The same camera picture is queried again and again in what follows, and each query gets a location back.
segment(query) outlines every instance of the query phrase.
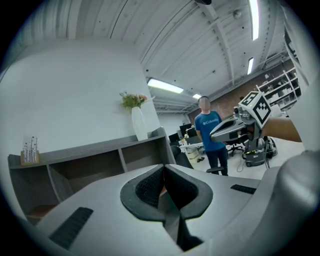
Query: metal shelving unit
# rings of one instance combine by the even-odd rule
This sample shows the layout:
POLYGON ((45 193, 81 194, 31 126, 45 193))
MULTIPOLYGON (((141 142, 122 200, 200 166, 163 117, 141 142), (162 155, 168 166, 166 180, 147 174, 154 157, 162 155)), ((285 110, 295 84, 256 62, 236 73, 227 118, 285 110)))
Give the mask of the metal shelving unit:
POLYGON ((283 70, 283 74, 264 82, 260 86, 256 85, 256 88, 263 93, 271 106, 277 104, 281 111, 287 111, 301 95, 295 71, 296 68, 288 71, 283 70))

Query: pink flower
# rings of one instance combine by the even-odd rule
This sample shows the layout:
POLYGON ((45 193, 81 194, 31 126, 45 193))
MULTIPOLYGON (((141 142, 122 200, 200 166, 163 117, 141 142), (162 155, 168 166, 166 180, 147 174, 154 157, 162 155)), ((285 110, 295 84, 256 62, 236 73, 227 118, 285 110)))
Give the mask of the pink flower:
POLYGON ((147 96, 143 94, 139 94, 139 98, 144 99, 144 101, 148 100, 147 96))

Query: computer monitor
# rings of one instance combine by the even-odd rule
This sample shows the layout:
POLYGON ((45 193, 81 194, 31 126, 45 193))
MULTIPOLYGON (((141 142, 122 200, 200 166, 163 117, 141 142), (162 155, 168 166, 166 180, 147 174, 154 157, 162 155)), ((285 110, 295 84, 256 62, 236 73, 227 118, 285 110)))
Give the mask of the computer monitor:
POLYGON ((186 133, 188 134, 189 138, 197 136, 197 132, 194 127, 187 130, 186 133))
POLYGON ((187 133, 186 132, 186 129, 190 129, 191 128, 191 123, 188 123, 188 124, 185 124, 185 125, 181 125, 180 126, 180 130, 181 130, 181 133, 182 133, 182 137, 185 136, 185 134, 187 133))
POLYGON ((178 133, 170 135, 169 136, 169 140, 170 140, 171 143, 180 141, 178 133))

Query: white wall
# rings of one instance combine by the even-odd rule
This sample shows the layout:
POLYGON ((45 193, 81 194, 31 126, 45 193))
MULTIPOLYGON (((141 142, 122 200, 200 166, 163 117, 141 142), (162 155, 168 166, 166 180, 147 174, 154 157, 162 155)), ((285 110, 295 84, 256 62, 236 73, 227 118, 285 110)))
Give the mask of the white wall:
POLYGON ((162 113, 158 117, 167 137, 180 131, 180 126, 183 125, 184 121, 187 120, 186 124, 190 124, 189 117, 186 114, 162 113))
MULTIPOLYGON (((24 136, 40 153, 134 135, 119 93, 150 97, 133 45, 108 39, 51 41, 27 48, 0 82, 0 178, 22 216, 7 156, 19 155, 24 136)), ((148 131, 160 126, 152 102, 142 107, 148 131)))

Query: fluorescent light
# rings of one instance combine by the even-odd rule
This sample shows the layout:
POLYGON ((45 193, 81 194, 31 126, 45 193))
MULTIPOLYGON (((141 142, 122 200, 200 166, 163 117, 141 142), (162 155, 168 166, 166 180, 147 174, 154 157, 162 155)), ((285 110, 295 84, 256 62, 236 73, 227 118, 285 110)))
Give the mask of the fluorescent light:
POLYGON ((249 0, 251 9, 251 22, 252 22, 252 40, 256 40, 259 36, 259 10, 258 0, 249 0))
POLYGON ((167 91, 174 92, 174 93, 177 93, 177 94, 180 94, 184 90, 184 89, 181 89, 181 88, 179 88, 177 86, 174 86, 172 84, 169 84, 169 83, 166 83, 166 82, 162 82, 162 81, 159 81, 159 80, 156 80, 156 79, 153 79, 153 78, 151 78, 149 80, 148 86, 156 87, 156 88, 163 89, 163 90, 167 90, 167 91))
POLYGON ((252 67, 254 65, 254 58, 249 59, 249 66, 248 66, 248 74, 249 75, 252 71, 252 67))
POLYGON ((196 99, 198 100, 199 98, 201 98, 201 95, 199 95, 199 94, 195 94, 195 95, 193 95, 193 97, 194 97, 194 98, 196 98, 196 99))

